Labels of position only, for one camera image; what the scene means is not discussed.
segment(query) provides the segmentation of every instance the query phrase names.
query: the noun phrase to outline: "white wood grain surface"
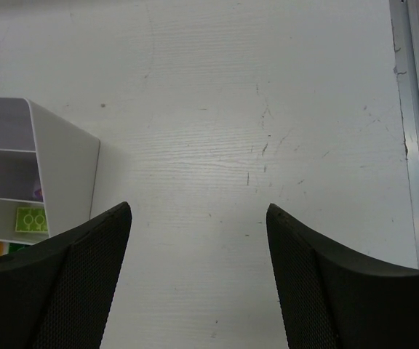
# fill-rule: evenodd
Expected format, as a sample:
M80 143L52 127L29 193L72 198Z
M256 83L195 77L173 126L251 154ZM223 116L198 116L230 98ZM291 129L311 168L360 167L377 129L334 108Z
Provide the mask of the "white wood grain surface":
M285 348L270 202L416 267L394 65L381 0L0 0L0 96L97 135L93 214L133 208L102 348Z

